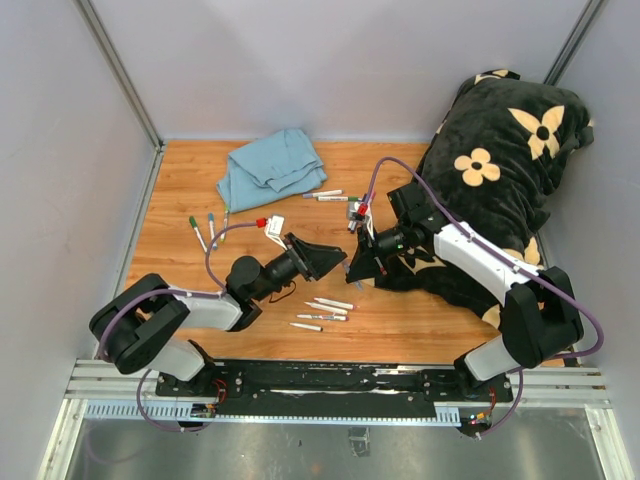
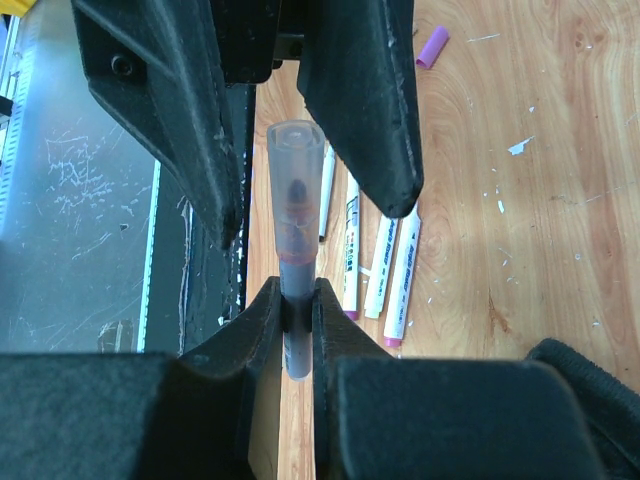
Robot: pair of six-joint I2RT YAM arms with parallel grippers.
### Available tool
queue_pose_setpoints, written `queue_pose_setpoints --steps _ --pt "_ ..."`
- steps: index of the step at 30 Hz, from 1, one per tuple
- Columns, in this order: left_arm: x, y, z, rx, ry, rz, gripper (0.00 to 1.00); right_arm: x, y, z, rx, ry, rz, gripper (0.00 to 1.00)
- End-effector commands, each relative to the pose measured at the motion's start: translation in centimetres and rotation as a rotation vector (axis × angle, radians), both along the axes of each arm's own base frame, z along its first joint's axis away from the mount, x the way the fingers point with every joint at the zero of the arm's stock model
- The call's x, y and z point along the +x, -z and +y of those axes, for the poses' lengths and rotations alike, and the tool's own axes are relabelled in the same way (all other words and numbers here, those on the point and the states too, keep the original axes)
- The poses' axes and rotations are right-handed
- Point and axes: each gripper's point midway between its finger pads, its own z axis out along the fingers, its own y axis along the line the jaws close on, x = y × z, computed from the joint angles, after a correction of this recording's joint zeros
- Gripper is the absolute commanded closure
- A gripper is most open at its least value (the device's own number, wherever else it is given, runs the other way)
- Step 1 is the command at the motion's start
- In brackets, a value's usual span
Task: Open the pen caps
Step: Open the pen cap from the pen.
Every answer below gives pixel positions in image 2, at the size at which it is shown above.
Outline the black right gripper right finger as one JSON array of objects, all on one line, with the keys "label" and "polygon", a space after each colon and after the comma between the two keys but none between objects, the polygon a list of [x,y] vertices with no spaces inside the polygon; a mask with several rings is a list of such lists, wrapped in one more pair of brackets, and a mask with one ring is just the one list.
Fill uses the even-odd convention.
[{"label": "black right gripper right finger", "polygon": [[531,360],[399,359],[318,279],[312,310],[320,479],[601,479],[576,396]]}]

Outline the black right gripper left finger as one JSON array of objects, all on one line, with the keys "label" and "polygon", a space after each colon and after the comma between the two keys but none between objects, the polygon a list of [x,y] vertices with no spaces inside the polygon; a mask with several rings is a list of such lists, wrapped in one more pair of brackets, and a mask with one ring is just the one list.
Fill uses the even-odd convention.
[{"label": "black right gripper left finger", "polygon": [[280,283],[180,357],[1,359],[5,479],[273,479]]}]

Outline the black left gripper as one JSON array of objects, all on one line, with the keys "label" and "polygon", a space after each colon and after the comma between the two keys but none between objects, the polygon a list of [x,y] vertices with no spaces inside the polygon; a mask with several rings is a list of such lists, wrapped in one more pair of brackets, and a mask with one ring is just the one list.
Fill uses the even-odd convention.
[{"label": "black left gripper", "polygon": [[212,243],[242,219],[226,85],[297,61],[297,88],[360,189],[389,218],[424,184],[411,1],[75,1],[98,104],[178,182]]}]

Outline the grey marker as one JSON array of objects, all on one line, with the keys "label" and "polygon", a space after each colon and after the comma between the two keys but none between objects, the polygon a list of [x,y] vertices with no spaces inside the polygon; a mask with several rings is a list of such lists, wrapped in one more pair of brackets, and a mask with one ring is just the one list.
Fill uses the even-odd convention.
[{"label": "grey marker", "polygon": [[312,369],[325,137],[311,121],[289,120],[268,128],[267,146],[285,366],[291,379],[302,381]]}]

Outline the peach cap marker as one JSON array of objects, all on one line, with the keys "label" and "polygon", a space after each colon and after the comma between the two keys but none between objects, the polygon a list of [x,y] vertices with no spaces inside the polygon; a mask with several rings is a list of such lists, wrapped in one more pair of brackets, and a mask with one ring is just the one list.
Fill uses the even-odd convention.
[{"label": "peach cap marker", "polygon": [[377,319],[383,310],[397,227],[397,219],[381,216],[365,296],[366,318]]}]

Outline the black marker without cap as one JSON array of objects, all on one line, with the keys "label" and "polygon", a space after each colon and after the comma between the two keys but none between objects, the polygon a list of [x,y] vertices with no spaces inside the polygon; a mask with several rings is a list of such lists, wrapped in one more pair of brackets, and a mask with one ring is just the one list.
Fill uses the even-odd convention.
[{"label": "black marker without cap", "polygon": [[335,171],[336,154],[334,148],[328,145],[323,161],[321,198],[319,213],[319,241],[323,242],[326,237],[329,208],[332,195],[333,178]]}]

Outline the pink cap marker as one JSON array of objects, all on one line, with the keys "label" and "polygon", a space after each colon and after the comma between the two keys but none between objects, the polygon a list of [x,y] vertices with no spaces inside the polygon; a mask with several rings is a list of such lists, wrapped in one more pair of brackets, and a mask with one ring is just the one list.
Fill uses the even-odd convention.
[{"label": "pink cap marker", "polygon": [[383,332],[387,347],[400,347],[404,338],[420,228],[418,204],[415,204],[411,213],[401,223]]}]

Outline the purple cap marker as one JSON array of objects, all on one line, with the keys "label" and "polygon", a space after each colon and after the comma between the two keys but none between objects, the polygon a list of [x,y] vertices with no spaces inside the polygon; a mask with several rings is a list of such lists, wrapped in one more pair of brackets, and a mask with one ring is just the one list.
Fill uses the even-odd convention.
[{"label": "purple cap marker", "polygon": [[358,274],[360,246],[360,190],[351,173],[347,173],[345,204],[344,284],[342,308],[352,320],[358,319]]}]

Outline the pink pen cap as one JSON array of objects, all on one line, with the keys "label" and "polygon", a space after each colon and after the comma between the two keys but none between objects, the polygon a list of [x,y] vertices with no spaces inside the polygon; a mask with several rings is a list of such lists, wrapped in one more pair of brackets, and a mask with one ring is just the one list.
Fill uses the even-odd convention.
[{"label": "pink pen cap", "polygon": [[446,46],[449,38],[449,31],[444,26],[437,26],[416,57],[416,65],[419,68],[431,69]]}]

